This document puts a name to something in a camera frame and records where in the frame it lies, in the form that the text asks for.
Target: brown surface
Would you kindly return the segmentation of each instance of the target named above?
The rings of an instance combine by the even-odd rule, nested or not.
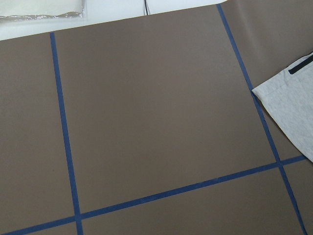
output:
[[[229,0],[222,7],[254,87],[313,51],[312,0]],[[267,122],[281,159],[300,155]]]
[[[51,229],[42,230],[31,235],[77,235],[76,224],[70,223]]]
[[[0,234],[73,215],[49,43],[0,42]]]
[[[313,164],[309,160],[285,166],[308,234],[313,234]]]
[[[56,38],[83,212],[274,162],[215,6]]]
[[[301,234],[279,170],[83,221],[84,234]]]

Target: white background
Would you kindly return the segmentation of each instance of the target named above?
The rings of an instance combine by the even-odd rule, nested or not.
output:
[[[221,3],[225,0],[147,0],[150,14]],[[0,40],[144,15],[144,0],[86,0],[82,18],[0,22]]]

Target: black cable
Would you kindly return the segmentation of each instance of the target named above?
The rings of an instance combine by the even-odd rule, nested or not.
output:
[[[144,0],[144,1],[145,1],[146,14],[148,15],[147,0]]]

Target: garment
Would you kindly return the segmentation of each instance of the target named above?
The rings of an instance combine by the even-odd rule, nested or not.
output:
[[[68,12],[81,13],[82,0],[1,0],[0,16],[59,16]]]
[[[313,162],[313,53],[253,89],[281,130]]]

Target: black stripe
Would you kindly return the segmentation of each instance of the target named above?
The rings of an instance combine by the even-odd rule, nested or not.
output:
[[[300,69],[302,69],[303,67],[305,67],[306,65],[308,65],[309,63],[311,63],[313,61],[313,55],[311,55],[309,58],[307,58],[305,61],[302,61],[300,64],[298,64],[297,66],[293,67],[291,70],[288,70],[288,72],[290,74],[294,74],[296,72],[298,72]]]

